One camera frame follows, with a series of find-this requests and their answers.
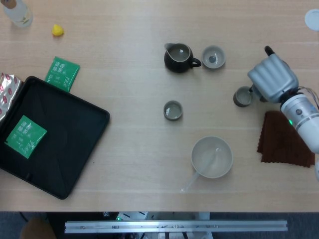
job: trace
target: brown cloth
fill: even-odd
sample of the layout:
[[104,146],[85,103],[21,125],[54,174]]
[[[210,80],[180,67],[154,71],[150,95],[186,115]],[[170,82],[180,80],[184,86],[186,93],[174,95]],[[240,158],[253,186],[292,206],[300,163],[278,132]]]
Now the brown cloth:
[[315,154],[280,111],[266,112],[257,152],[265,163],[315,164]]

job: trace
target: table surface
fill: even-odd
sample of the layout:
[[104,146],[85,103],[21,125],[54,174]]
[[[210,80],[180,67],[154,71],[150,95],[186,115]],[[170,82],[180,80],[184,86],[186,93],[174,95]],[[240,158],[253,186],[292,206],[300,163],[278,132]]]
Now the table surface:
[[[54,56],[78,63],[72,94],[111,114],[73,192],[58,200],[0,170],[2,211],[319,211],[314,168],[261,163],[256,152],[264,113],[278,105],[255,101],[238,108],[232,96],[251,85],[247,72],[270,45],[301,85],[319,91],[319,33],[304,16],[316,0],[55,0],[26,1],[34,14],[26,29],[0,14],[1,71],[44,79]],[[65,34],[53,38],[53,24]],[[201,58],[224,48],[223,69],[168,71],[164,44],[183,42]],[[163,116],[169,100],[183,118]],[[203,136],[225,139],[234,153],[226,176],[199,178],[193,145]]]

